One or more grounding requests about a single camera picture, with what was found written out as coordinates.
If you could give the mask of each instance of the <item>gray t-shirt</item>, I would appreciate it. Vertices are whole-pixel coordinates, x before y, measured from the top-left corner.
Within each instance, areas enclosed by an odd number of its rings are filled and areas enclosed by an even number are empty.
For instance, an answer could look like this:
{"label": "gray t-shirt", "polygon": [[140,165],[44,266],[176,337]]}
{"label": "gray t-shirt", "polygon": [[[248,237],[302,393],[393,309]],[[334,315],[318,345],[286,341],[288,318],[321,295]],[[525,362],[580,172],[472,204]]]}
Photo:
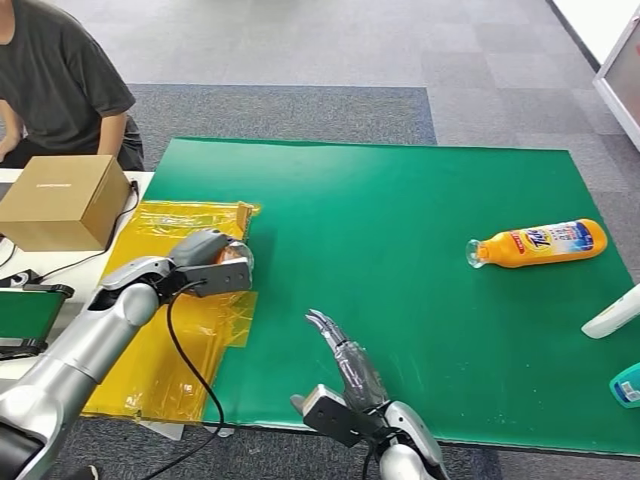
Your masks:
{"label": "gray t-shirt", "polygon": [[[35,144],[72,153],[97,149],[102,117],[135,103],[106,54],[75,18],[38,0],[13,0],[14,38],[0,45],[0,98]],[[128,121],[125,146],[141,150]]]}

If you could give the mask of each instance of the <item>white table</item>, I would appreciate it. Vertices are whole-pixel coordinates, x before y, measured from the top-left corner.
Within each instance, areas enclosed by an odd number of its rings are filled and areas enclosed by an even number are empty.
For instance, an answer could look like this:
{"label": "white table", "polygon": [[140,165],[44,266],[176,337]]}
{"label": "white table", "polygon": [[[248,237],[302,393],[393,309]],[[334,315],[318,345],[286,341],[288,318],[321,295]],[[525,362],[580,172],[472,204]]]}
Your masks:
{"label": "white table", "polygon": [[[21,172],[22,170],[0,169],[0,183],[14,183]],[[144,195],[144,192],[149,187],[151,179],[153,178],[153,173],[152,172],[125,172],[125,175],[130,180],[137,180],[140,185],[140,197]],[[130,196],[125,209],[133,207],[135,201],[134,195]],[[97,285],[98,280],[100,280],[103,270],[106,265],[106,261],[115,244],[115,239],[131,219],[132,214],[133,212],[125,215],[120,220],[115,237],[111,244],[111,249],[108,252],[75,267],[63,270],[60,273],[48,277],[46,283],[62,283],[75,290],[73,297],[63,304],[62,309],[60,309],[60,314],[51,329],[49,340],[57,338],[62,330],[80,312],[82,305]],[[3,241],[0,243],[0,263],[8,258],[11,252],[12,247],[13,244],[10,242]],[[23,252],[18,248],[16,249],[16,253],[9,263],[0,269],[0,278],[8,277],[13,273],[20,272],[27,268],[34,270],[38,275],[42,275],[96,253],[98,252]]]}
{"label": "white table", "polygon": [[[14,183],[20,176],[22,170],[2,169],[0,168],[0,183]],[[129,180],[137,180],[140,186],[140,195],[143,197],[146,188],[153,178],[152,172],[125,172]],[[125,207],[125,210],[133,207],[136,198],[131,195]],[[60,309],[54,326],[51,328],[48,342],[57,338],[63,330],[66,328],[72,320],[78,315],[88,298],[89,295],[97,285],[107,260],[111,255],[118,235],[131,218],[133,212],[123,216],[118,223],[114,241],[111,248],[99,257],[92,258],[80,265],[63,270],[60,273],[51,275],[46,283],[62,283],[69,285],[75,293],[72,298],[66,300]],[[13,244],[7,241],[0,243],[0,263],[5,261],[11,252]],[[23,252],[17,248],[16,253],[7,265],[0,269],[0,278],[8,277],[13,273],[17,273],[27,268],[34,270],[38,275],[42,275],[56,268],[77,262],[85,257],[98,252]],[[25,358],[20,360],[11,360],[0,362],[0,391],[6,388],[13,381],[22,377],[25,372],[35,363],[35,358]],[[162,435],[168,436],[174,440],[179,440],[182,435],[183,425],[171,425],[158,422],[140,422],[157,431]]]}

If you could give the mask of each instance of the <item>person's hand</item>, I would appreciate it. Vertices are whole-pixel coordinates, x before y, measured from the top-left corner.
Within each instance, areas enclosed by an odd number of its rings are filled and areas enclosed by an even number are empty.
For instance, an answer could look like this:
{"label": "person's hand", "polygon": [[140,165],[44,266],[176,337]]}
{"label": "person's hand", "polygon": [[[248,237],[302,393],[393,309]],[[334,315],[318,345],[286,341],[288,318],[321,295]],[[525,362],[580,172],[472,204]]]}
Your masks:
{"label": "person's hand", "polygon": [[20,141],[20,139],[19,137],[5,137],[2,140],[0,140],[0,163],[4,162],[5,157],[8,153],[13,152],[16,147],[17,147]]}

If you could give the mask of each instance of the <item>cardboard box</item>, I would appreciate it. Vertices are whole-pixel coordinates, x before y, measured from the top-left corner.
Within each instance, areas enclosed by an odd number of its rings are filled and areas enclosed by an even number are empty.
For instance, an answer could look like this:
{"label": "cardboard box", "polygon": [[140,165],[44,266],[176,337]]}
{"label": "cardboard box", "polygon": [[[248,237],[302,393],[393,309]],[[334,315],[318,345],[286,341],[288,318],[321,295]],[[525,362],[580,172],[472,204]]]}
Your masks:
{"label": "cardboard box", "polygon": [[0,201],[0,233],[22,250],[104,250],[131,192],[110,155],[33,157]]}

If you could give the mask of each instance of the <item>orange bottle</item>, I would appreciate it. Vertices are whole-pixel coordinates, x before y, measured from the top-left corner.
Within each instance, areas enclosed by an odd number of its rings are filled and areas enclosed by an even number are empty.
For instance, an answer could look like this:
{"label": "orange bottle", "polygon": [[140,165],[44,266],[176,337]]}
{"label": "orange bottle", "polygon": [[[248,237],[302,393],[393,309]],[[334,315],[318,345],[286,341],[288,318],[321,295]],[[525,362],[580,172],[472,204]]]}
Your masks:
{"label": "orange bottle", "polygon": [[500,232],[484,242],[470,240],[466,259],[474,268],[487,263],[515,268],[591,258],[606,247],[607,234],[602,227],[580,219]]}

